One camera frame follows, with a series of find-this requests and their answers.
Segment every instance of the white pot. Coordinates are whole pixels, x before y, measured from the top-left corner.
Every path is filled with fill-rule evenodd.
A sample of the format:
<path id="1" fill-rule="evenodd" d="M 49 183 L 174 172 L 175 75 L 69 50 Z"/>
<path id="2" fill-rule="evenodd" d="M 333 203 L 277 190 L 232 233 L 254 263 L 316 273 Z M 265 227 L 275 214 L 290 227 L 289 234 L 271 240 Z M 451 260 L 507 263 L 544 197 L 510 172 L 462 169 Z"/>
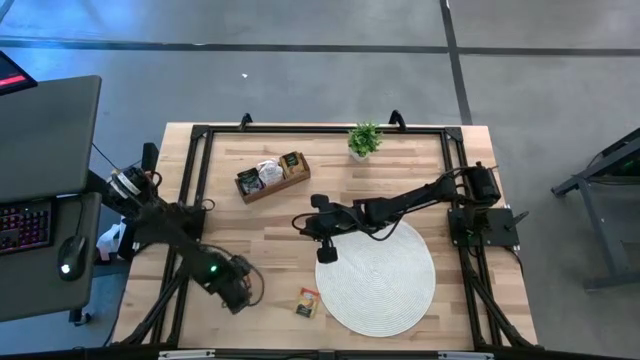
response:
<path id="1" fill-rule="evenodd" d="M 358 153 L 353 151 L 350 147 L 349 147 L 349 154 L 351 154 L 351 157 L 356 159 L 357 162 L 363 162 L 369 157 L 369 154 L 367 154 L 365 156 L 358 155 Z"/>

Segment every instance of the potted plant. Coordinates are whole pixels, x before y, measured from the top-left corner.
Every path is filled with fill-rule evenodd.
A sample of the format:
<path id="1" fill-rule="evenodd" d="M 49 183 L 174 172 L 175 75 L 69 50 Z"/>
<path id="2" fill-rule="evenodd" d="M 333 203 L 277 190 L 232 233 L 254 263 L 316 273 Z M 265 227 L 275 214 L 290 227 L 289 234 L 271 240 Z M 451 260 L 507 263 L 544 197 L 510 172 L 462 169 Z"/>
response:
<path id="1" fill-rule="evenodd" d="M 376 125 L 359 123 L 355 129 L 349 131 L 349 152 L 357 161 L 364 161 L 369 154 L 378 151 L 382 143 L 381 132 L 376 132 Z"/>

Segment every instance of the rgb keyboard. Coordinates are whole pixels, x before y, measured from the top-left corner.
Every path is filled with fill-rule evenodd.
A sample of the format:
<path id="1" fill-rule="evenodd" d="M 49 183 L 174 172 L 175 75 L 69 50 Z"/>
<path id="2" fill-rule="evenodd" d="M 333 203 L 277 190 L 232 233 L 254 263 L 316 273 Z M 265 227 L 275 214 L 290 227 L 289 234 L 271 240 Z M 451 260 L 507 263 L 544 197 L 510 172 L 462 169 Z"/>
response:
<path id="1" fill-rule="evenodd" d="M 48 246 L 51 202 L 0 206 L 0 255 Z"/>

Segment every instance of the red light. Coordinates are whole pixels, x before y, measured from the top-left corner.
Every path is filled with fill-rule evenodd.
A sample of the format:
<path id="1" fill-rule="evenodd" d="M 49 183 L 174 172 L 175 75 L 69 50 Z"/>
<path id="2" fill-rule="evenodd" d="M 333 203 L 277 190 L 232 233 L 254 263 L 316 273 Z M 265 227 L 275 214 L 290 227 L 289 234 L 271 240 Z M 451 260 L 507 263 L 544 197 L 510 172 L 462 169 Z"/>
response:
<path id="1" fill-rule="evenodd" d="M 15 84 L 17 82 L 25 81 L 25 80 L 27 79 L 22 75 L 13 76 L 4 80 L 0 80 L 0 86 L 11 85 L 11 84 Z"/>

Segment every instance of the small green plant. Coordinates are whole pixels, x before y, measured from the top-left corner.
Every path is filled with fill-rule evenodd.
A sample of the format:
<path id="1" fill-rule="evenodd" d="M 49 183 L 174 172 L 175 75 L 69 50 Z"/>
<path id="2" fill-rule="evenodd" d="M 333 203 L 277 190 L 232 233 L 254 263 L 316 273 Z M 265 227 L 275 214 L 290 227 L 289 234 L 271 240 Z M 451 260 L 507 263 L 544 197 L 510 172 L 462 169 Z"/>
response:
<path id="1" fill-rule="evenodd" d="M 376 125 L 370 122 L 360 123 L 355 129 L 349 131 L 349 148 L 361 157 L 378 151 L 382 143 L 381 132 L 376 132 Z"/>

